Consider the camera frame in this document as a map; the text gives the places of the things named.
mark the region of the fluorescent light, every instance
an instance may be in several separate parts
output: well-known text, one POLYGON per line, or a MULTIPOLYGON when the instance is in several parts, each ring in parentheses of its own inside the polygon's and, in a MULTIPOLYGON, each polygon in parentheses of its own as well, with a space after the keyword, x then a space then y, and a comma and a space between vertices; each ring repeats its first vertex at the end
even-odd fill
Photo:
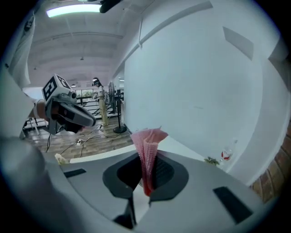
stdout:
POLYGON ((77 5, 67 5, 51 10, 47 10, 47 15, 51 18, 57 15, 76 13, 76 12, 100 12, 101 5, 97 4, 77 4, 77 5))

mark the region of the person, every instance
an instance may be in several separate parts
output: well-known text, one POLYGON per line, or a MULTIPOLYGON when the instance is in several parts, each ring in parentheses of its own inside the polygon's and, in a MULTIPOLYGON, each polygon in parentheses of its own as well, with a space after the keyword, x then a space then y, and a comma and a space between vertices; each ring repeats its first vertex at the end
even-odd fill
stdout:
POLYGON ((99 102, 99 108, 100 108, 100 114, 102 118, 102 126, 107 126, 108 125, 108 117, 106 113, 106 104, 105 104, 105 92, 104 92, 104 87, 99 81, 97 77, 94 78, 95 81, 93 82, 92 86, 96 86, 97 93, 93 96, 93 98, 98 99, 99 102))

